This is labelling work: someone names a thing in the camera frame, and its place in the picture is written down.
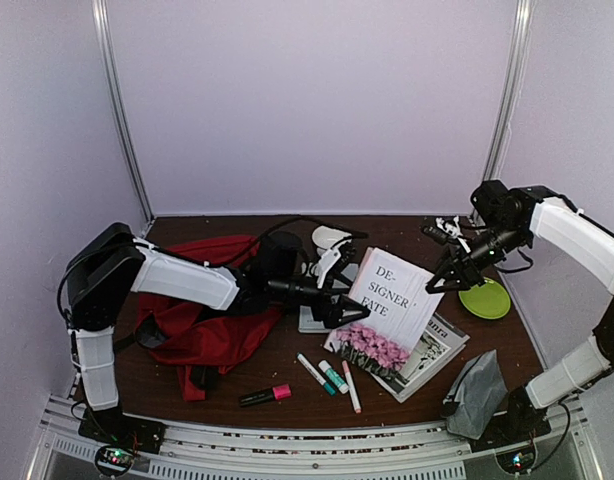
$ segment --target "green plate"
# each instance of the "green plate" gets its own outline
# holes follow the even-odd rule
[[[511,308],[507,290],[491,278],[485,278],[483,286],[458,292],[458,296],[467,310],[486,320],[503,318]]]

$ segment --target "marker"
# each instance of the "marker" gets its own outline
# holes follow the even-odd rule
[[[318,367],[323,371],[325,375],[331,380],[331,383],[338,387],[340,393],[347,393],[349,391],[349,386],[343,380],[343,377],[338,375],[338,372],[334,370],[334,368],[329,364],[327,360],[323,360],[318,364]]]
[[[328,394],[336,394],[336,390],[334,389],[334,387],[327,383],[327,380],[325,380],[323,376],[318,373],[318,370],[316,370],[314,366],[309,363],[309,360],[307,360],[302,353],[298,354],[298,361],[303,364],[303,367],[305,367],[307,371],[311,373],[311,376],[314,377],[316,381],[323,386],[323,388],[327,391]]]
[[[291,390],[289,385],[285,384],[243,395],[238,399],[238,403],[241,407],[251,407],[252,405],[260,405],[261,403],[273,402],[274,400],[282,400],[289,397],[291,397]]]
[[[362,412],[362,408],[360,408],[360,399],[358,398],[358,393],[356,392],[356,386],[354,385],[354,379],[351,376],[351,372],[349,371],[349,365],[347,365],[347,360],[343,360],[343,370],[345,371],[345,379],[349,384],[349,395],[351,396],[351,404],[354,407],[354,411],[356,413]]]

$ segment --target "pen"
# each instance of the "pen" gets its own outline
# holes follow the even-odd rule
[[[318,373],[318,370],[316,370],[314,366],[311,363],[309,363],[309,360],[307,360],[302,353],[299,353],[297,358],[298,358],[298,361],[302,363],[303,367],[305,367],[307,371],[311,373],[311,376],[314,377],[316,381],[323,386],[323,388],[327,391],[327,393],[329,393],[330,395],[334,395],[336,393],[336,390],[334,389],[334,387],[332,387],[331,385],[327,383],[327,381],[323,378],[323,376],[320,373]]]
[[[354,379],[351,376],[351,372],[349,371],[349,365],[347,365],[347,360],[343,360],[343,370],[345,371],[345,379],[347,380],[347,385],[349,385],[349,395],[351,396],[351,404],[354,407],[354,411],[356,413],[362,412],[362,408],[360,408],[360,399],[358,398],[358,393],[356,392],[356,385],[354,385]]]

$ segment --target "metal frame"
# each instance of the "metal frame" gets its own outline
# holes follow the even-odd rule
[[[518,0],[516,7],[516,22],[511,38],[507,75],[503,87],[503,95],[494,128],[494,136],[489,147],[487,164],[483,172],[483,180],[497,178],[502,166],[506,142],[508,140],[509,122],[514,105],[520,95],[520,85],[524,71],[527,45],[529,40],[529,25],[534,9],[534,0]]]
[[[54,454],[90,462],[99,444],[78,435],[79,421],[70,412],[73,400],[51,397],[39,426],[38,447],[28,464],[27,480],[46,479]],[[588,422],[578,399],[572,412],[569,443],[587,480],[602,480]],[[83,414],[83,407],[74,409]],[[541,442],[559,438],[566,418],[560,407],[549,410],[552,432]],[[470,460],[515,450],[472,453],[469,443],[446,431],[445,422],[399,427],[343,430],[227,428],[164,421],[161,452],[141,453],[132,472],[158,479],[187,480],[464,480]]]
[[[151,209],[151,205],[149,204],[145,183],[143,182],[143,178],[140,174],[140,168],[138,167],[138,162],[136,160],[134,145],[129,133],[129,124],[127,122],[125,107],[120,94],[120,83],[118,81],[118,72],[116,70],[116,61],[114,59],[114,50],[112,47],[109,20],[107,17],[107,1],[92,0],[92,7],[96,34],[98,35],[103,65],[107,76],[107,86],[109,87],[109,94],[111,96],[116,130],[118,131],[118,136],[120,138],[123,155],[125,157],[125,162],[127,163],[132,185],[136,191],[136,195],[138,195],[138,201],[140,202],[143,217],[145,221],[149,223],[154,220],[154,213]]]

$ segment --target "pink flowers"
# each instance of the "pink flowers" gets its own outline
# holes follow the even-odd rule
[[[343,358],[382,377],[393,376],[407,362],[410,352],[370,327],[354,323],[336,330]]]

